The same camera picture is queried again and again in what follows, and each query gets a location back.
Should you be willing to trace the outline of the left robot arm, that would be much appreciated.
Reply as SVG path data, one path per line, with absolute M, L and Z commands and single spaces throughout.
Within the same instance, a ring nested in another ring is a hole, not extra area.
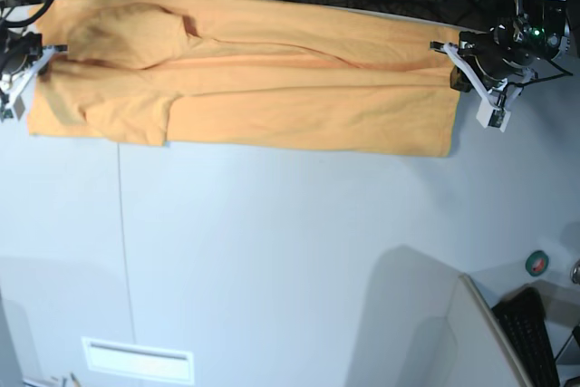
M 539 60 L 558 70 L 551 78 L 571 73 L 555 63 L 567 50 L 566 0 L 481 0 L 488 7 L 489 30 L 459 34 L 459 57 L 487 90 Z

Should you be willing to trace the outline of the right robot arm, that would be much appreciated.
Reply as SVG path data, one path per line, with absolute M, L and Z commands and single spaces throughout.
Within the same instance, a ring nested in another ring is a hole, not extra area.
M 9 0 L 1 0 L 1 6 Z M 26 19 L 10 19 L 11 12 L 1 12 L 1 82 L 10 82 L 44 54 L 43 38 L 28 28 L 52 6 L 44 0 L 40 8 Z

